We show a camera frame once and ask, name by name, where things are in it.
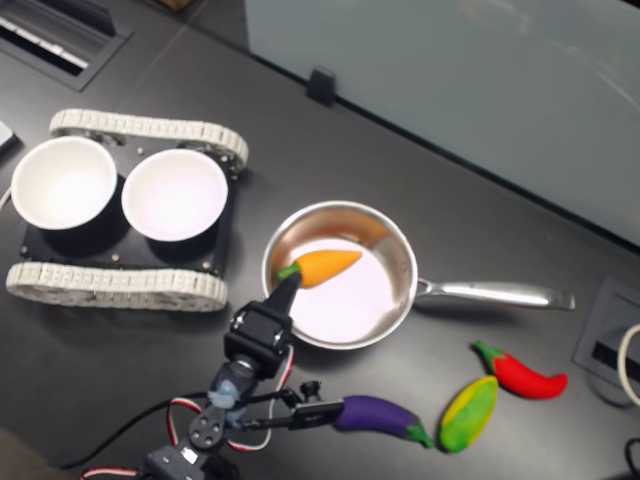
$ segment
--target white bowl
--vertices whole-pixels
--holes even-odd
[[[122,209],[145,237],[177,242],[213,225],[228,192],[214,160],[192,150],[165,150],[133,169],[122,191]]]
[[[118,183],[106,148],[83,137],[48,140],[25,155],[13,172],[11,198],[36,227],[64,230],[98,216]]]

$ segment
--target toy vegetable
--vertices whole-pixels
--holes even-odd
[[[409,410],[381,398],[363,395],[342,400],[344,410],[334,423],[338,430],[373,430],[422,443],[426,448],[433,446],[420,418]]]
[[[545,377],[520,363],[507,352],[477,341],[473,346],[480,352],[500,385],[527,398],[544,399],[560,395],[567,386],[567,375],[561,373]]]
[[[448,452],[461,452],[471,445],[489,421],[498,394],[493,375],[465,387],[447,408],[440,423],[440,445]]]
[[[281,282],[293,272],[299,272],[302,276],[301,287],[315,287],[349,268],[361,256],[362,253],[355,250],[318,250],[309,252],[298,257],[288,267],[278,271],[276,277]]]

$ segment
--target toy chili pepper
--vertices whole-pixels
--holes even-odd
[[[561,373],[545,377],[523,365],[507,352],[477,341],[473,346],[480,352],[500,385],[527,398],[544,399],[560,395],[567,386],[567,375]]]

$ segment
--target stainless steel pan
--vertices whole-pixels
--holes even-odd
[[[550,288],[508,282],[435,283],[418,278],[416,259],[400,229],[385,215],[354,202],[311,205],[275,232],[262,261],[265,295],[275,273],[298,256],[323,249],[350,249],[362,257],[340,275],[298,292],[291,309],[293,332],[334,350],[382,340],[402,323],[416,297],[449,296],[572,310],[573,296]]]

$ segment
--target toy eggplant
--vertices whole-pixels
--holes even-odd
[[[371,430],[433,446],[420,418],[395,403],[363,395],[345,397],[343,402],[344,410],[334,423],[338,430]]]

